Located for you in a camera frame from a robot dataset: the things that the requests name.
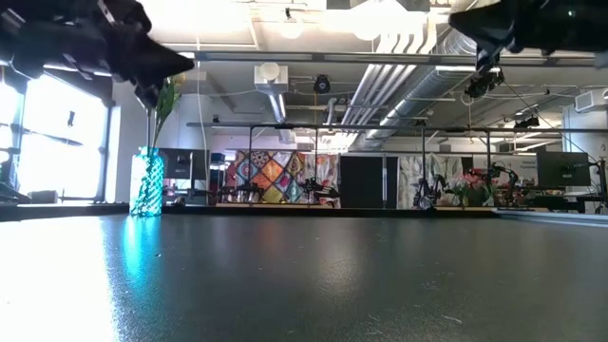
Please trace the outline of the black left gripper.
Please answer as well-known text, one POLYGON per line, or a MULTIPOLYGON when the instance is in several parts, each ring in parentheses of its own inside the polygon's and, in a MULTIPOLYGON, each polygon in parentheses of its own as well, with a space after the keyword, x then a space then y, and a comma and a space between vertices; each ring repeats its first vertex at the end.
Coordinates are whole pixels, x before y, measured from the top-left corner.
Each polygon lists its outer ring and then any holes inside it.
POLYGON ((194 62, 148 37, 151 28, 138 1, 1 0, 1 60, 29 78, 46 66, 116 76, 155 108, 163 80, 194 62))

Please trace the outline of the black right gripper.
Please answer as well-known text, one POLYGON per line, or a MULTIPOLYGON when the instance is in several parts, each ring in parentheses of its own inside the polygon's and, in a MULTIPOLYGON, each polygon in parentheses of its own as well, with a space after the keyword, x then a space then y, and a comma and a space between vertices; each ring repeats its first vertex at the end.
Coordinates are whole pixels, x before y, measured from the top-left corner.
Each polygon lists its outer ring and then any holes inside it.
POLYGON ((448 23, 477 44, 478 71, 499 63, 499 49, 607 50, 607 0, 501 0, 454 12, 448 23))

